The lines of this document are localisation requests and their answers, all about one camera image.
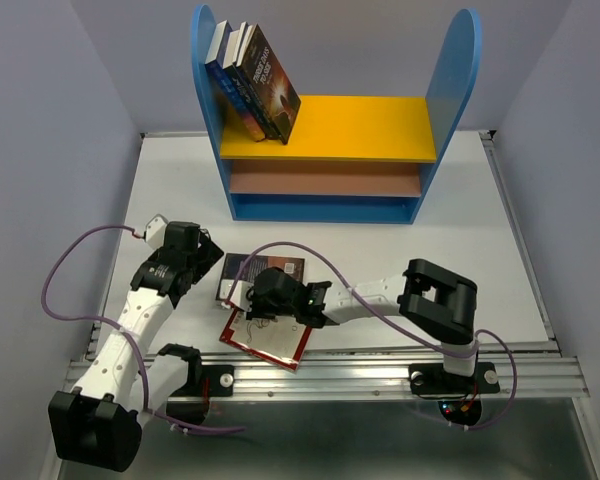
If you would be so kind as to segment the red bordered cream book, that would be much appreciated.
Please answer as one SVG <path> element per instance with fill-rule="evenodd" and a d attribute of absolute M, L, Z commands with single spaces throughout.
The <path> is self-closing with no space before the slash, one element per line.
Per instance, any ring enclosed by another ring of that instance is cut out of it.
<path fill-rule="evenodd" d="M 297 323 L 293 317 L 248 320 L 234 310 L 219 341 L 257 359 L 290 372 L 296 372 L 304 355 L 312 328 Z"/>

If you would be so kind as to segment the Three Days To See book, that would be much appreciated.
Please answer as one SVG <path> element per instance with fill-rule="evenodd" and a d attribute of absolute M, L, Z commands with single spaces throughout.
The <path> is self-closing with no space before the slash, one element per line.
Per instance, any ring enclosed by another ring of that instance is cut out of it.
<path fill-rule="evenodd" d="M 261 27 L 252 25 L 244 58 L 238 67 L 246 74 L 270 116 L 283 145 L 291 137 L 301 100 Z"/>

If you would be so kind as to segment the blue Jane Eyre book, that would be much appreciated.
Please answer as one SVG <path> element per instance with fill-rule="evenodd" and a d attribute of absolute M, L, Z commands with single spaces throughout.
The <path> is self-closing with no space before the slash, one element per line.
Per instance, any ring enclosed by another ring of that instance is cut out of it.
<path fill-rule="evenodd" d="M 223 72 L 223 61 L 228 45 L 229 34 L 232 31 L 234 31 L 234 29 L 227 20 L 221 21 L 216 25 L 206 55 L 205 68 L 233 107 L 228 93 L 229 81 Z"/>

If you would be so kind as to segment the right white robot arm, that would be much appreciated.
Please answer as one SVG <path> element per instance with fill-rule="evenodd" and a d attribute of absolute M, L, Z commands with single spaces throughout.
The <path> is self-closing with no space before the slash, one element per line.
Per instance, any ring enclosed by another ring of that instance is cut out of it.
<path fill-rule="evenodd" d="M 249 319 L 286 316 L 315 329 L 402 316 L 440 342 L 441 381 L 462 390 L 476 378 L 477 293 L 472 280 L 424 259 L 411 260 L 401 275 L 356 286 L 303 284 L 271 267 L 243 284 L 239 307 Z"/>

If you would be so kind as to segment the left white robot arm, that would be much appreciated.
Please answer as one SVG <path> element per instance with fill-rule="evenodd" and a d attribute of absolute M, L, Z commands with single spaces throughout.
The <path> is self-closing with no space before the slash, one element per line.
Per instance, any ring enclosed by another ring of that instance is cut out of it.
<path fill-rule="evenodd" d="M 139 450 L 144 425 L 167 398 L 195 392 L 200 352 L 167 344 L 152 367 L 144 358 L 180 300 L 222 258 L 209 233 L 192 222 L 157 215 L 140 236 L 151 255 L 132 277 L 119 318 L 87 371 L 48 405 L 59 458 L 122 472 Z"/>

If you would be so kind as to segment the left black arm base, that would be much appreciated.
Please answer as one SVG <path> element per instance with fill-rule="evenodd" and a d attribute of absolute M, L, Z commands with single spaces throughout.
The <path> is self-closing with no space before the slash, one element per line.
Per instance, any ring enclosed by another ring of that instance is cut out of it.
<path fill-rule="evenodd" d="M 210 415 L 212 398 L 233 395 L 233 365 L 206 364 L 198 349 L 179 344 L 165 345 L 158 355 L 179 358 L 187 364 L 186 382 L 173 392 L 166 405 L 168 416 L 200 426 Z"/>

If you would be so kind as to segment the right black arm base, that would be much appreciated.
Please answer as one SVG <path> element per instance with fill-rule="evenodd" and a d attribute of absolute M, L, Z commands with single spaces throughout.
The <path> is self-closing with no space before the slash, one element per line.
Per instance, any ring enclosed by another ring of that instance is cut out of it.
<path fill-rule="evenodd" d="M 444 420 L 467 429 L 476 427 L 481 419 L 481 396 L 501 392 L 498 375 L 491 362 L 479 362 L 474 374 L 469 377 L 447 373 L 442 363 L 412 364 L 408 372 L 413 395 L 436 401 Z"/>

